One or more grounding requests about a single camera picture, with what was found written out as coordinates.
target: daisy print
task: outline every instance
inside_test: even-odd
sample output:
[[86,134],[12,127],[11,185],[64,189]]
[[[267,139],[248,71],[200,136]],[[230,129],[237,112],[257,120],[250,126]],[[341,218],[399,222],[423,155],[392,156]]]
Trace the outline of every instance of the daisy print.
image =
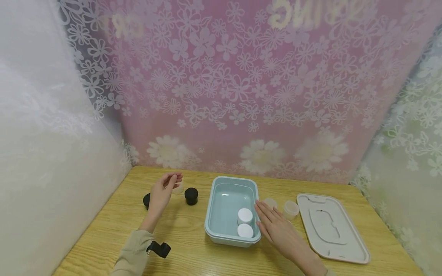
[[307,139],[294,158],[300,160],[300,166],[306,167],[307,172],[329,170],[332,163],[341,162],[342,156],[348,153],[348,145],[342,140],[343,136],[336,137],[331,131],[320,132],[315,139]]
[[156,143],[149,142],[149,146],[147,153],[155,158],[157,165],[162,165],[163,168],[180,168],[186,158],[191,155],[186,146],[179,143],[178,138],[169,135],[157,137]]
[[241,166],[252,174],[264,175],[272,170],[285,156],[284,149],[274,141],[252,140],[242,149]]

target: wooden table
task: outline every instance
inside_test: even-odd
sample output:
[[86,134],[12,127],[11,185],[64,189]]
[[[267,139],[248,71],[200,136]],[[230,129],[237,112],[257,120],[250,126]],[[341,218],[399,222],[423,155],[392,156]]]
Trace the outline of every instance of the wooden table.
[[[54,275],[108,275],[127,237],[139,227],[146,214],[143,196],[149,193],[151,184],[166,171],[169,170],[134,167]],[[302,275],[264,237],[250,248],[214,244],[204,231],[204,219],[212,180],[221,174],[182,172],[184,188],[198,189],[199,201],[194,206],[188,206],[184,193],[172,194],[155,230],[156,240],[167,242],[172,250],[167,259],[151,254],[144,275]],[[296,200],[298,193],[329,195],[342,202],[371,253],[371,262],[355,265],[324,259],[326,266],[339,276],[422,275],[355,187],[262,177],[246,178],[258,184],[261,199],[272,197],[279,206],[286,200]],[[293,224],[306,239],[300,216],[296,217]]]

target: white flower pattern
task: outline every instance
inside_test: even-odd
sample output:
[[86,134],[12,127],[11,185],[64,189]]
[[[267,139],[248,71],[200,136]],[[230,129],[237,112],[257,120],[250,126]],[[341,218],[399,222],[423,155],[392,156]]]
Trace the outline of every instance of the white flower pattern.
[[252,140],[244,146],[241,153],[241,165],[252,174],[263,175],[280,162],[285,153],[274,141]]

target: plastic lid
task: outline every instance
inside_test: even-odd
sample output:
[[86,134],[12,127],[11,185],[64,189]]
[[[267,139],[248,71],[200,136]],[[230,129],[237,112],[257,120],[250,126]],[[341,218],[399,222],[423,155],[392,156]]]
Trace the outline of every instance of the plastic lid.
[[284,203],[284,211],[289,215],[296,216],[299,213],[299,206],[293,201],[288,200]]
[[188,188],[185,192],[184,192],[184,197],[186,199],[196,199],[198,198],[198,190],[195,188]]
[[268,197],[268,198],[264,199],[263,202],[265,204],[267,204],[267,206],[269,206],[270,208],[273,208],[273,207],[277,208],[278,207],[277,202],[273,198]]
[[148,193],[143,197],[143,204],[144,206],[146,206],[147,209],[149,209],[149,202],[150,202],[150,193]]
[[250,225],[243,223],[238,226],[238,236],[243,238],[253,237],[253,229]]
[[238,219],[243,223],[249,223],[253,219],[253,214],[247,208],[242,208],[238,211]]

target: left hand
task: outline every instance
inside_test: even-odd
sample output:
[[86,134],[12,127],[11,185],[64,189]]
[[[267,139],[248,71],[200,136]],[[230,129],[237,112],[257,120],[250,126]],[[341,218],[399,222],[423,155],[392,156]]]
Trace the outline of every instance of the left hand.
[[169,203],[172,190],[178,187],[179,182],[183,181],[183,174],[180,172],[165,173],[150,188],[149,213],[161,215]]
[[150,188],[149,210],[140,228],[138,228],[139,230],[146,230],[153,233],[158,220],[170,201],[173,188],[178,187],[178,183],[182,180],[182,173],[170,172],[163,174],[163,176],[152,185]]

